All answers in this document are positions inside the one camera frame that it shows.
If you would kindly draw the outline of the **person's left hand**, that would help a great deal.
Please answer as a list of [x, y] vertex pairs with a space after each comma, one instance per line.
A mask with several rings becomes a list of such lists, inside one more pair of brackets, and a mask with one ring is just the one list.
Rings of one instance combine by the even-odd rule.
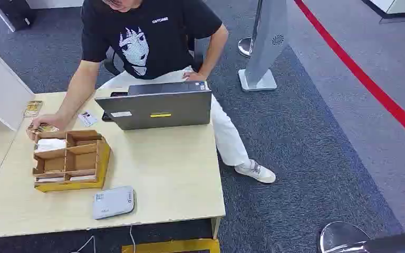
[[196, 81], [204, 82], [207, 80], [208, 75], [203, 72], [195, 72], [191, 66], [185, 68], [182, 73], [182, 79], [184, 81]]

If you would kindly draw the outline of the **person's right hand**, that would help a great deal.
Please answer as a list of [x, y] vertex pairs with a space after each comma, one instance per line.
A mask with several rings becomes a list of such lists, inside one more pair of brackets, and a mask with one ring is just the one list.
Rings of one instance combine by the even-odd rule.
[[68, 121], [57, 114], [45, 114], [33, 119], [26, 129], [27, 136], [34, 140], [39, 133], [64, 130]]

